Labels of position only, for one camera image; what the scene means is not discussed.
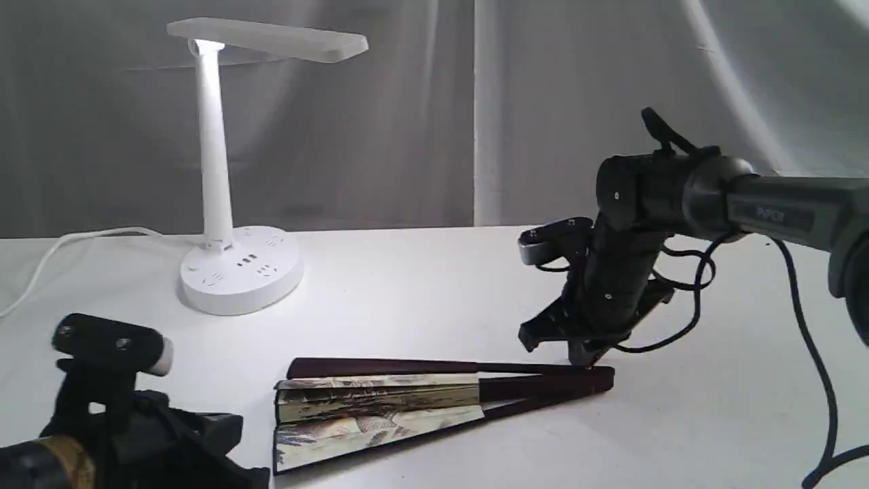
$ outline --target white power cord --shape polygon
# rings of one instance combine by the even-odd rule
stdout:
[[[160,234],[157,231],[150,230],[148,228],[132,226],[132,227],[121,227],[115,229],[107,229],[102,231],[87,231],[87,232],[73,232],[71,234],[66,234],[61,236],[55,241],[55,243],[43,254],[43,257],[39,260],[39,264],[36,265],[36,269],[33,271],[33,275],[30,277],[30,282],[27,284],[27,288],[24,289],[24,292],[21,294],[15,302],[13,302],[9,307],[0,311],[0,318],[5,318],[9,316],[19,305],[21,305],[25,299],[33,292],[33,288],[36,286],[36,281],[39,279],[39,276],[43,272],[43,268],[45,268],[45,264],[48,263],[51,255],[57,251],[58,248],[65,245],[69,241],[77,241],[79,239],[87,239],[87,238],[97,238],[100,236],[111,236],[113,234],[123,234],[127,232],[135,232],[139,234],[145,234],[148,236],[153,236],[156,238],[169,238],[163,234]]]

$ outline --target lamp head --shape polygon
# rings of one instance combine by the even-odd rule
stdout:
[[[222,18],[189,18],[170,23],[166,31],[195,40],[200,49],[203,42],[228,44],[318,63],[337,63],[368,50],[361,34]]]

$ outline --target white curtain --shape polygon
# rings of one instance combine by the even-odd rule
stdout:
[[[0,3],[0,237],[201,230],[192,59],[165,24],[360,32],[318,65],[222,54],[238,224],[530,224],[596,210],[653,106],[763,171],[866,176],[861,0]]]

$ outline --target white desk lamp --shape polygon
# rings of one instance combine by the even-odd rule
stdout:
[[[230,44],[336,63],[368,50],[368,40],[359,34],[205,17],[173,22],[166,30],[188,39],[198,85],[205,242],[182,261],[184,294],[196,309],[211,314],[258,311],[295,289],[304,267],[299,245],[284,230],[232,227],[217,55]]]

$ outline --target black cable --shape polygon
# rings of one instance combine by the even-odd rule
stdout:
[[[818,347],[815,346],[812,334],[809,332],[806,325],[806,316],[803,314],[803,306],[799,301],[799,286],[797,284],[797,271],[793,265],[793,257],[787,246],[779,239],[773,239],[773,243],[779,247],[781,255],[785,259],[787,267],[787,279],[791,286],[791,301],[793,302],[793,313],[797,317],[797,326],[799,333],[806,343],[806,349],[812,357],[815,370],[818,371],[820,382],[824,386],[824,394],[826,395],[826,407],[829,413],[829,425],[826,430],[826,442],[824,444],[824,452],[820,456],[818,466],[803,479],[803,489],[811,489],[815,487],[821,479],[828,473],[843,466],[844,464],[862,457],[869,457],[869,445],[859,446],[851,450],[846,450],[839,455],[833,456],[836,451],[836,437],[839,433],[839,408],[836,405],[836,392],[833,390],[833,382],[830,380],[830,374],[824,366],[824,360],[821,359]]]
[[[541,270],[541,271],[551,271],[551,272],[553,272],[553,273],[561,273],[561,272],[563,272],[563,271],[569,271],[569,270],[570,270],[570,266],[562,266],[562,267],[558,267],[558,268],[553,268],[553,267],[551,267],[551,266],[536,265],[536,267],[537,267],[537,270]]]
[[[660,348],[663,348],[667,345],[670,345],[673,341],[676,341],[679,338],[687,335],[691,332],[692,329],[700,322],[700,292],[703,290],[703,271],[706,269],[706,266],[711,263],[712,254],[715,250],[721,246],[724,242],[730,239],[735,232],[728,232],[722,234],[718,238],[716,238],[703,253],[700,254],[700,262],[697,264],[697,271],[694,273],[694,283],[691,288],[691,292],[694,295],[694,315],[691,317],[691,321],[688,322],[688,325],[682,328],[681,331],[675,333],[673,336],[669,338],[662,339],[657,343],[653,343],[651,345],[646,346],[623,346],[623,345],[614,345],[613,348],[618,350],[619,352],[624,353],[646,353],[653,352]]]

